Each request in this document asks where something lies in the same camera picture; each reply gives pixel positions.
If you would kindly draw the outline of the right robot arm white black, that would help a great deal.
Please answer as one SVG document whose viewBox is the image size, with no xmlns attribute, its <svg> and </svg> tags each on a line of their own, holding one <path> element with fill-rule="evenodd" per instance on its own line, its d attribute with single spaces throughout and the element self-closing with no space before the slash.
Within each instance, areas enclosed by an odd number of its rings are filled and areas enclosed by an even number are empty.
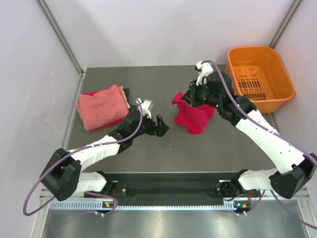
<svg viewBox="0 0 317 238">
<path fill-rule="evenodd" d="M 273 190 L 290 199 L 312 178 L 317 168 L 316 155 L 306 155 L 278 137 L 248 98 L 233 95 L 231 79 L 225 73 L 211 73 L 203 77 L 201 84 L 191 80 L 182 100 L 195 108 L 214 107 L 223 119 L 252 139 L 275 164 L 275 169 L 271 170 L 241 170 L 237 173 L 231 184 L 235 195 L 243 196 L 249 190 L 260 189 Z"/>
</svg>

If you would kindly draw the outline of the crimson red t shirt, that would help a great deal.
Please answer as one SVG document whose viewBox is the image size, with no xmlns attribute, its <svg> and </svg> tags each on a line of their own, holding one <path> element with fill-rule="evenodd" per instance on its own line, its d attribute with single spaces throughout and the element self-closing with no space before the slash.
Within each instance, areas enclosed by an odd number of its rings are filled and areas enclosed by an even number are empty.
<svg viewBox="0 0 317 238">
<path fill-rule="evenodd" d="M 171 104 L 176 105 L 178 109 L 178 113 L 173 120 L 174 123 L 185 127 L 191 135 L 203 133 L 209 119 L 214 115 L 214 108 L 208 105 L 196 108 L 190 107 L 181 99 L 182 96 L 183 93 L 178 92 L 171 101 Z"/>
</svg>

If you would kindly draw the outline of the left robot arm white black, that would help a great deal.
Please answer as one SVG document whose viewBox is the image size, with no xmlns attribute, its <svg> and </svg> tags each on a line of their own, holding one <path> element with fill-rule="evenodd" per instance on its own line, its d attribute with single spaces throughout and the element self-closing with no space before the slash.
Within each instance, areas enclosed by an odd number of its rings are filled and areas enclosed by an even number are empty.
<svg viewBox="0 0 317 238">
<path fill-rule="evenodd" d="M 40 175 L 41 183 L 58 201 L 84 192 L 108 196 L 112 192 L 112 184 L 106 180 L 105 174 L 101 171 L 86 173 L 84 170 L 127 150 L 138 136 L 163 137 L 168 130 L 169 126 L 160 115 L 153 120 L 148 114 L 131 112 L 116 130 L 100 140 L 70 151 L 57 149 Z"/>
</svg>

